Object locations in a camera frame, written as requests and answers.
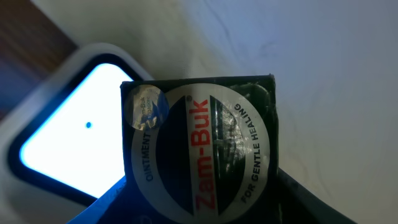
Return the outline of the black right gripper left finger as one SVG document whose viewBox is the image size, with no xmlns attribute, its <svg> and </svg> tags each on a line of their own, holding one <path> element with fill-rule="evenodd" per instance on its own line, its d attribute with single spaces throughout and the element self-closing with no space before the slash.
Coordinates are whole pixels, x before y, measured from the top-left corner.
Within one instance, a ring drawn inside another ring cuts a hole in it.
<svg viewBox="0 0 398 224">
<path fill-rule="evenodd" d="M 100 198 L 94 201 L 88 208 L 82 211 L 67 224 L 95 224 L 98 223 L 109 208 L 114 204 L 125 188 L 126 177 L 122 177 Z"/>
</svg>

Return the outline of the round green tape measure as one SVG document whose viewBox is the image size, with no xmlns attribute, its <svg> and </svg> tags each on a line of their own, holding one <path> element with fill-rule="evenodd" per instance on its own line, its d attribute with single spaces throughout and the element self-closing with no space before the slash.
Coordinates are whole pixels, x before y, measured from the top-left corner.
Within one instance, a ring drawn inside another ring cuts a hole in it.
<svg viewBox="0 0 398 224">
<path fill-rule="evenodd" d="M 275 79 L 121 85 L 125 222 L 278 223 Z"/>
</svg>

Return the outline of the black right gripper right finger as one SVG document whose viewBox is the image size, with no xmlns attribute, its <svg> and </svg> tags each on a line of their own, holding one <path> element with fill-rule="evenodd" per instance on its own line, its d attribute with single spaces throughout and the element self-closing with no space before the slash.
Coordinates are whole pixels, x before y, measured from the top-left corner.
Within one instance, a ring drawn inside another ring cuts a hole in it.
<svg viewBox="0 0 398 224">
<path fill-rule="evenodd" d="M 281 168 L 277 175 L 281 223 L 356 224 L 320 200 Z"/>
</svg>

